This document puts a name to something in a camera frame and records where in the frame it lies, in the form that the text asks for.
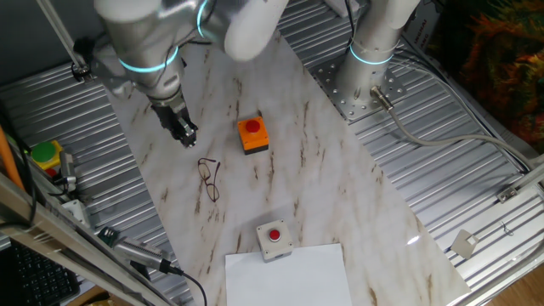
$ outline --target corrugated metal panel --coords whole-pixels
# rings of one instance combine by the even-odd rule
[[[338,18],[315,0],[291,1],[278,28],[310,70],[343,54],[351,31],[347,19]],[[396,110],[415,135],[439,139],[485,132],[466,106],[433,78],[401,67],[394,73],[408,90],[405,99],[395,101]],[[122,235],[172,251],[98,82],[74,82],[66,65],[0,88],[0,99],[7,101],[29,145],[58,139],[75,154],[79,187],[91,200],[88,211],[97,231],[114,226]],[[495,146],[466,141],[418,147],[404,140],[383,111],[351,122],[350,127],[471,288],[498,277],[542,240],[544,203],[536,192],[498,204],[495,194],[521,175]],[[500,221],[514,236],[504,232]],[[494,230],[482,237],[471,259],[449,251],[459,229],[477,235],[489,227]],[[530,269],[527,266],[513,277]],[[179,278],[151,275],[170,298],[190,299],[188,287]]]
[[[112,226],[173,255],[125,136],[100,82],[79,83],[69,65],[0,88],[0,99],[29,146],[56,139],[74,155],[77,190],[95,232]],[[0,244],[7,245],[2,239]],[[192,299],[184,278],[150,272],[174,301]]]
[[[349,22],[324,3],[292,2],[286,14],[280,31],[310,72],[316,73],[317,65],[344,54],[351,33]],[[395,109],[416,136],[442,139],[487,133],[481,125],[485,121],[472,117],[467,106],[433,77],[401,66],[393,66],[392,71],[407,90],[403,99],[394,101]],[[522,174],[494,145],[473,140],[421,147],[406,141],[381,109],[349,126],[473,290],[502,276],[542,242],[544,202],[539,190],[507,204],[496,199],[496,194]],[[512,236],[505,232],[502,222]],[[475,235],[493,230],[481,237],[474,255],[465,260],[449,250],[460,229]],[[537,260],[527,265],[508,280],[521,277],[540,263]]]

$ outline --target green object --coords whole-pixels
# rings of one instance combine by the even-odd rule
[[[32,159],[36,162],[48,162],[57,152],[57,149],[50,142],[37,144],[32,150]]]
[[[109,247],[113,247],[113,243],[117,240],[119,232],[111,227],[104,227],[98,234],[98,237]]]

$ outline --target marble table surface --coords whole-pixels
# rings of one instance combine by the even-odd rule
[[[342,244],[353,305],[445,305],[469,292],[279,33],[248,63],[180,51],[196,147],[174,141],[143,95],[111,100],[180,267],[210,305],[226,305],[224,256],[259,251],[256,226],[280,218],[295,247]],[[258,115],[270,146],[245,156],[236,123]],[[215,203],[201,157],[221,162]]]

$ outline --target orange object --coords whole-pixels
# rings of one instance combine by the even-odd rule
[[[261,116],[238,122],[238,132],[246,155],[269,149],[269,134]]]
[[[19,171],[17,171],[17,166],[15,166],[14,156],[11,154],[11,149],[9,148],[8,140],[6,139],[6,134],[3,133],[2,128],[0,127],[0,155],[2,155],[3,164],[6,167],[9,178],[22,190],[25,189],[23,181],[20,180]]]

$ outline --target emergency stop button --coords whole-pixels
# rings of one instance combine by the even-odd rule
[[[272,242],[277,242],[280,239],[280,237],[281,237],[280,231],[277,229],[272,229],[269,232],[269,238],[270,238],[270,241]]]
[[[256,133],[260,129],[261,129],[261,125],[258,123],[257,120],[249,120],[246,122],[246,130],[249,133]]]

